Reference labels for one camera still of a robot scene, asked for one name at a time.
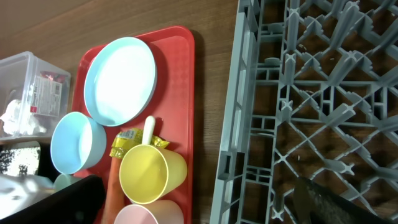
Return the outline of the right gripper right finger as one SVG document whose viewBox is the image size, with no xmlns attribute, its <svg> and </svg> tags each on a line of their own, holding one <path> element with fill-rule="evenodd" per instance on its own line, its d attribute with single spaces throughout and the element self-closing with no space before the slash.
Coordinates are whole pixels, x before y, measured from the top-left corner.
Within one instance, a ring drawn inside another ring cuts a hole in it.
<svg viewBox="0 0 398 224">
<path fill-rule="evenodd" d="M 299 223 L 390 224 L 305 177 L 296 180 L 293 202 Z"/>
</svg>

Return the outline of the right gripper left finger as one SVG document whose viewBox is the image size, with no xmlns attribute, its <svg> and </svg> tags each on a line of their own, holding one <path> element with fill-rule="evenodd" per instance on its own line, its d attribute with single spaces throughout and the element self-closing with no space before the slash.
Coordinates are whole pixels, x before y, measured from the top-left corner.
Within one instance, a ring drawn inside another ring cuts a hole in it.
<svg viewBox="0 0 398 224">
<path fill-rule="evenodd" d="M 89 175 L 1 220 L 1 223 L 95 223 L 106 191 L 100 177 Z"/>
</svg>

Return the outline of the mint green bowl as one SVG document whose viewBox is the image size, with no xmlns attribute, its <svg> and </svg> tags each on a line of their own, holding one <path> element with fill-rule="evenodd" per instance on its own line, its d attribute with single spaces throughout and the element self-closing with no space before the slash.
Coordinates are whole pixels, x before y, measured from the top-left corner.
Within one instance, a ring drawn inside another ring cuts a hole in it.
<svg viewBox="0 0 398 224">
<path fill-rule="evenodd" d="M 71 184 L 78 182 L 79 180 L 81 180 L 81 177 L 75 177 L 73 175 L 68 175 L 68 174 L 60 174 L 53 183 L 53 189 L 54 191 L 58 192 L 70 186 Z"/>
</svg>

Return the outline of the orange carrot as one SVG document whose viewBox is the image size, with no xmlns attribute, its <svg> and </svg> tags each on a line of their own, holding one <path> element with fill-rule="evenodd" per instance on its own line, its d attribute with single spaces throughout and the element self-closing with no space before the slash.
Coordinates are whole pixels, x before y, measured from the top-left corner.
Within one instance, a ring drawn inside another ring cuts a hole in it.
<svg viewBox="0 0 398 224">
<path fill-rule="evenodd" d="M 119 170 L 122 159 L 113 157 L 108 179 L 106 201 L 101 224 L 113 224 L 118 213 L 124 207 L 124 192 L 119 181 Z"/>
</svg>

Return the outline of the light blue bowl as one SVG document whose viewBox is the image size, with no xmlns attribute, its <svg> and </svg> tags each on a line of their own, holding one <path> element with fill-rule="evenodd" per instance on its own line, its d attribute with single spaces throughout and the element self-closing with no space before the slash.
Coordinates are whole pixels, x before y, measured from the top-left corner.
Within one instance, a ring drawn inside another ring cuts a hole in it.
<svg viewBox="0 0 398 224">
<path fill-rule="evenodd" d="M 74 174 L 99 163 L 105 149 L 104 127 L 74 111 L 57 124 L 50 144 L 50 156 L 59 173 Z"/>
</svg>

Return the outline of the yellow plastic cup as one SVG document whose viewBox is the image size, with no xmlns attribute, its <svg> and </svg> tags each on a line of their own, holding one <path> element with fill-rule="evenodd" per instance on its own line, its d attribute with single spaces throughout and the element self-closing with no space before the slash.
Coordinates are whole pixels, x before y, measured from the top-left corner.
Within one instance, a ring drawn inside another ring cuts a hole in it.
<svg viewBox="0 0 398 224">
<path fill-rule="evenodd" d="M 141 144 L 123 157 L 119 181 L 129 200 L 149 204 L 180 186 L 187 173 L 187 163 L 179 153 Z"/>
</svg>

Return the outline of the white rice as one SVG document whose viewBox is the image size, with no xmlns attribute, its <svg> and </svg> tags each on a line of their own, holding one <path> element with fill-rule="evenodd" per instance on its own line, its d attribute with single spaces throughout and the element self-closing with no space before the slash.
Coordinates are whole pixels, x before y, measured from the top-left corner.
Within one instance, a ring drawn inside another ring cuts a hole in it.
<svg viewBox="0 0 398 224">
<path fill-rule="evenodd" d="M 39 170 L 40 147 L 1 149 L 1 174 L 14 177 L 36 175 Z"/>
</svg>

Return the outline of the pink plastic cup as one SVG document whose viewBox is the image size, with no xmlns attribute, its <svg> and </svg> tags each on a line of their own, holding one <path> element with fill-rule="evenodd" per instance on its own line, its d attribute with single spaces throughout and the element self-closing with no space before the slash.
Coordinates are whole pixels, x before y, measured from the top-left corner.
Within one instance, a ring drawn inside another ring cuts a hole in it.
<svg viewBox="0 0 398 224">
<path fill-rule="evenodd" d="M 175 202 L 158 200 L 124 207 L 116 216 L 114 224 L 184 224 L 184 215 Z"/>
</svg>

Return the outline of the white tissue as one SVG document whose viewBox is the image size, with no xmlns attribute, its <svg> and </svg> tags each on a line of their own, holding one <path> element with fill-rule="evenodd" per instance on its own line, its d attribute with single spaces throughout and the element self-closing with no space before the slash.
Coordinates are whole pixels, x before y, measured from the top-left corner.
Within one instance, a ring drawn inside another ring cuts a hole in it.
<svg viewBox="0 0 398 224">
<path fill-rule="evenodd" d="M 6 112 L 1 116 L 1 120 L 4 122 L 3 130 L 6 134 L 31 136 L 47 132 L 47 129 L 40 125 L 39 120 L 32 115 L 28 115 L 27 121 L 19 121 L 21 111 L 21 100 L 12 100 L 7 105 Z"/>
</svg>

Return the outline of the silver red snack wrapper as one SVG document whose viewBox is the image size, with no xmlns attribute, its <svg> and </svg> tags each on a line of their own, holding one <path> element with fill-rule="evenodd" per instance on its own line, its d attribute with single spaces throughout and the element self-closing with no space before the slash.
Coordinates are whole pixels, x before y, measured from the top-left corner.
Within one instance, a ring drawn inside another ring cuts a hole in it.
<svg viewBox="0 0 398 224">
<path fill-rule="evenodd" d="M 67 82 L 67 75 L 41 71 L 34 78 L 30 112 L 42 116 L 59 117 L 62 87 Z"/>
</svg>

